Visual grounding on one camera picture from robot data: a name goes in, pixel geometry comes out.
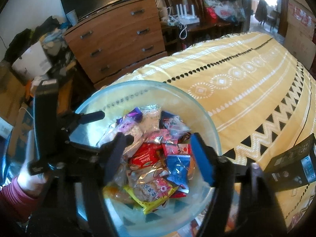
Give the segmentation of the person left hand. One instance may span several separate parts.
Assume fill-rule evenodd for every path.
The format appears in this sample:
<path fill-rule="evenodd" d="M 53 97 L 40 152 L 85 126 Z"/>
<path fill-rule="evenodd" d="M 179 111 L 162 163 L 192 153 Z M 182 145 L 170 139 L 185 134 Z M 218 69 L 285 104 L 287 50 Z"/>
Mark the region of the person left hand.
<path fill-rule="evenodd" d="M 31 176 L 28 171 L 28 163 L 28 160 L 24 161 L 17 177 L 17 183 L 26 195 L 37 198 L 42 193 L 50 173 L 46 172 Z"/>

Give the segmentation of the red sleeve forearm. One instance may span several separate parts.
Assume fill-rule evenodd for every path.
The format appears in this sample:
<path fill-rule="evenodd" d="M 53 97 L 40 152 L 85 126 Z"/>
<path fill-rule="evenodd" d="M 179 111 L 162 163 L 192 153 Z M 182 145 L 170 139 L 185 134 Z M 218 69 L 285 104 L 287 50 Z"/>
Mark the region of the red sleeve forearm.
<path fill-rule="evenodd" d="M 15 177 L 1 189 L 1 216 L 24 223 L 38 207 L 38 197 L 29 196 L 20 187 Z"/>

